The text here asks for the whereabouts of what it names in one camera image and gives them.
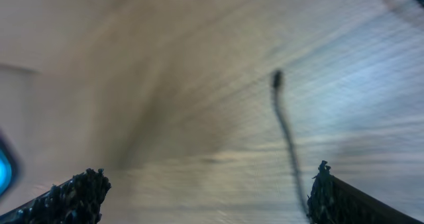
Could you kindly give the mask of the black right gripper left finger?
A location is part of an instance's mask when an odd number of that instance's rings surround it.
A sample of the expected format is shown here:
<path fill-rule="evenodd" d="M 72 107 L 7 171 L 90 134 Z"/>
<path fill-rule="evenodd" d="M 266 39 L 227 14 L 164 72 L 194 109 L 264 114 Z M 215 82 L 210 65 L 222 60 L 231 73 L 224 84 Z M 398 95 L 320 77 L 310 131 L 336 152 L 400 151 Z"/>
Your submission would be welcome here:
<path fill-rule="evenodd" d="M 27 203 L 1 215 L 1 224 L 97 224 L 111 189 L 104 170 L 88 168 Z"/>

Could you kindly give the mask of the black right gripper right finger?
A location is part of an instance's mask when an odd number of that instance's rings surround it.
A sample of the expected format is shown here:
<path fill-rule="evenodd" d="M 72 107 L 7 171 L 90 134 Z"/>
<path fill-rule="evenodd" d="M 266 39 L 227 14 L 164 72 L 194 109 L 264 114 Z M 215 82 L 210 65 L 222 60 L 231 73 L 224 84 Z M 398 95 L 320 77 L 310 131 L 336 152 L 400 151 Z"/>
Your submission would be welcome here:
<path fill-rule="evenodd" d="M 315 224 L 423 224 L 330 173 L 322 161 L 307 200 L 307 216 Z"/>

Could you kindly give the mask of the Samsung Galaxy smartphone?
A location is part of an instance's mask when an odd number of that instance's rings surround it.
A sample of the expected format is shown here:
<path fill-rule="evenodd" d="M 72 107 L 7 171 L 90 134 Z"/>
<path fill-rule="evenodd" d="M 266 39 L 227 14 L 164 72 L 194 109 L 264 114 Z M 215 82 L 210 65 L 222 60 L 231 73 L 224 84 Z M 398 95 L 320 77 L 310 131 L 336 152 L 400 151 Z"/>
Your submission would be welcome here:
<path fill-rule="evenodd" d="M 5 133 L 1 131 L 1 198 L 17 185 L 21 174 L 19 155 Z"/>

